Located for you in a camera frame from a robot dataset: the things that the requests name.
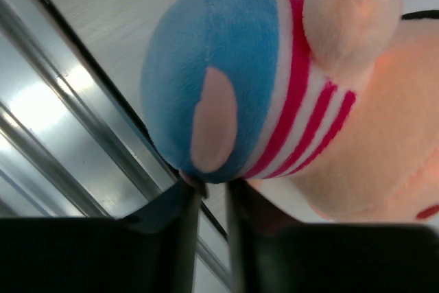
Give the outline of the aluminium frame rail front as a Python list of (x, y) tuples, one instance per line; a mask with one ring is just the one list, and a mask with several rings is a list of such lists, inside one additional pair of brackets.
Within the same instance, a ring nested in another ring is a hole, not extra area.
[[(1, 0), (1, 221), (121, 219), (178, 182), (51, 0)], [(226, 235), (200, 199), (190, 292), (229, 291)]]

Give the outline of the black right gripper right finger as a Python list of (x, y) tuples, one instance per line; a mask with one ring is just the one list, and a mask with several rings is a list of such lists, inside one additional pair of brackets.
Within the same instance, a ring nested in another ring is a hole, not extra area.
[(438, 230), (304, 223), (246, 181), (227, 184), (233, 292), (437, 292)]

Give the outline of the peach-faced plush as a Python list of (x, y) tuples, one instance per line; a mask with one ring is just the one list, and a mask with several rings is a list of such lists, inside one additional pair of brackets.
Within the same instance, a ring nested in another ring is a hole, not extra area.
[(194, 187), (288, 178), (338, 222), (438, 214), (438, 12), (402, 0), (177, 0), (146, 52), (158, 153)]

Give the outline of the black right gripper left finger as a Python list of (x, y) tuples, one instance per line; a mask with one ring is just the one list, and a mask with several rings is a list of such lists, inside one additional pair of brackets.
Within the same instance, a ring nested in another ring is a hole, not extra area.
[(1, 291), (190, 292), (199, 207), (178, 182), (121, 219), (3, 219)]

